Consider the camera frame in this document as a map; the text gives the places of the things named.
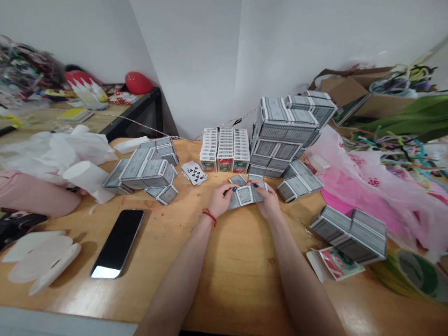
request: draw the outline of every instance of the smartphone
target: smartphone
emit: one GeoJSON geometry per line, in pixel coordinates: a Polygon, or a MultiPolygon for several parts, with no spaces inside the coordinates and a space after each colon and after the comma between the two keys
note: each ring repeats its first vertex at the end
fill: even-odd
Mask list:
{"type": "Polygon", "coordinates": [[[145,212],[140,209],[127,209],[120,212],[90,272],[92,278],[115,279],[118,277],[144,215],[145,212]]]}

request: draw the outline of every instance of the white plastic bag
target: white plastic bag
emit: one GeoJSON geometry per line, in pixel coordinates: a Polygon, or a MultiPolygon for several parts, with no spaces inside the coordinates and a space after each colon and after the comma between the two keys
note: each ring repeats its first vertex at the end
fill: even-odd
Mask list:
{"type": "Polygon", "coordinates": [[[0,165],[16,169],[41,180],[66,184],[62,174],[75,163],[88,160],[95,165],[116,160],[115,151],[103,134],[41,132],[28,141],[0,147],[0,165]]]}
{"type": "Polygon", "coordinates": [[[429,250],[426,257],[439,260],[448,247],[448,207],[443,202],[388,172],[380,151],[347,153],[330,126],[307,153],[318,153],[331,165],[319,176],[325,190],[385,222],[401,247],[416,250],[418,239],[429,250]]]}

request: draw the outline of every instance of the white cylinder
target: white cylinder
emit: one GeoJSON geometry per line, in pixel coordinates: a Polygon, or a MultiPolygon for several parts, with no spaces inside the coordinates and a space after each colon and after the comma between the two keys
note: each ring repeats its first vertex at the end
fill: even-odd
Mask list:
{"type": "Polygon", "coordinates": [[[88,132],[90,132],[90,128],[88,128],[86,125],[79,124],[73,129],[73,131],[71,131],[70,134],[71,135],[81,135],[81,134],[86,134],[88,132]]]}
{"type": "Polygon", "coordinates": [[[103,183],[109,174],[90,161],[81,161],[67,169],[62,177],[74,185],[86,190],[98,203],[104,204],[115,196],[103,189],[103,183]]]}

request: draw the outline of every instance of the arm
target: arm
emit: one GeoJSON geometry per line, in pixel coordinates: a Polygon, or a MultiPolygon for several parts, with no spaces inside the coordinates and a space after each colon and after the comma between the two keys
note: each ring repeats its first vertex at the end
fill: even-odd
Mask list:
{"type": "MultiPolygon", "coordinates": [[[[256,186],[262,182],[250,183],[256,186]]],[[[301,335],[346,335],[325,289],[294,241],[275,190],[270,186],[268,189],[256,188],[265,198],[258,207],[271,229],[281,283],[296,331],[301,335]]]]}
{"type": "MultiPolygon", "coordinates": [[[[236,187],[236,184],[224,183],[213,191],[208,209],[215,218],[227,211],[236,187]]],[[[211,217],[202,215],[163,277],[134,335],[179,334],[195,297],[212,227],[211,217]]]]}

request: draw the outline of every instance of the woman's right hand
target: woman's right hand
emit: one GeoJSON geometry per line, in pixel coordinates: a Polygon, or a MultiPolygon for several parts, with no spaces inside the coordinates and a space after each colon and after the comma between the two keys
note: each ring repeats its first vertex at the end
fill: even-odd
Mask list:
{"type": "Polygon", "coordinates": [[[277,193],[269,184],[266,183],[267,190],[264,190],[259,187],[257,183],[263,183],[263,181],[251,180],[247,185],[252,184],[255,187],[255,190],[265,198],[263,202],[257,203],[261,215],[267,220],[279,218],[279,216],[281,216],[281,210],[277,193]]]}

